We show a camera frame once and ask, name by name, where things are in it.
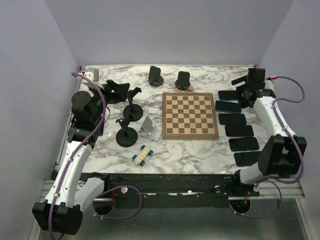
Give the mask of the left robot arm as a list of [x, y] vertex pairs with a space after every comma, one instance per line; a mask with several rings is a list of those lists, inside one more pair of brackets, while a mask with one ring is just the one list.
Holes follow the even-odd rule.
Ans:
[[103, 135], [107, 105], [125, 102], [129, 88], [129, 83], [107, 80], [101, 86], [91, 86], [89, 91], [78, 91], [72, 96], [73, 119], [63, 161], [48, 194], [32, 208], [42, 230], [51, 235], [75, 235], [81, 227], [84, 211], [94, 198], [110, 194], [111, 185], [101, 173], [91, 175], [82, 187], [79, 180], [98, 137]]

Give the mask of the black phone pink case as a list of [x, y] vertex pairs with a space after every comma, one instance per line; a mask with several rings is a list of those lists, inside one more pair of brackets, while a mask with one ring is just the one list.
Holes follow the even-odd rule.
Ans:
[[225, 125], [225, 133], [228, 137], [253, 137], [251, 125]]

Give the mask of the black phone second row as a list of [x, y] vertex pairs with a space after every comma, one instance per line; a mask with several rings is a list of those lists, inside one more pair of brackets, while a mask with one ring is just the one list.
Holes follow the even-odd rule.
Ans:
[[228, 142], [232, 152], [257, 151], [260, 149], [255, 137], [230, 138]]

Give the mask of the black phone teal case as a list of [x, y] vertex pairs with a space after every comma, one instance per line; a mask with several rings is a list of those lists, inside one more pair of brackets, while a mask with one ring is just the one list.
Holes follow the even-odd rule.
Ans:
[[228, 101], [220, 101], [217, 100], [215, 102], [215, 110], [218, 112], [226, 112], [226, 113], [241, 113], [242, 109], [239, 103], [228, 102]]

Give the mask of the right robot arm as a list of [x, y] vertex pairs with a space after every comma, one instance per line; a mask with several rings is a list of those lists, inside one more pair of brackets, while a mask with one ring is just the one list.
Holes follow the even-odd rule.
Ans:
[[289, 127], [278, 107], [282, 98], [265, 87], [266, 81], [266, 70], [252, 67], [245, 77], [231, 82], [236, 86], [240, 107], [256, 111], [268, 136], [257, 162], [235, 173], [236, 180], [230, 183], [230, 191], [236, 196], [247, 192], [248, 185], [269, 179], [282, 184], [297, 183], [304, 173], [307, 141]]

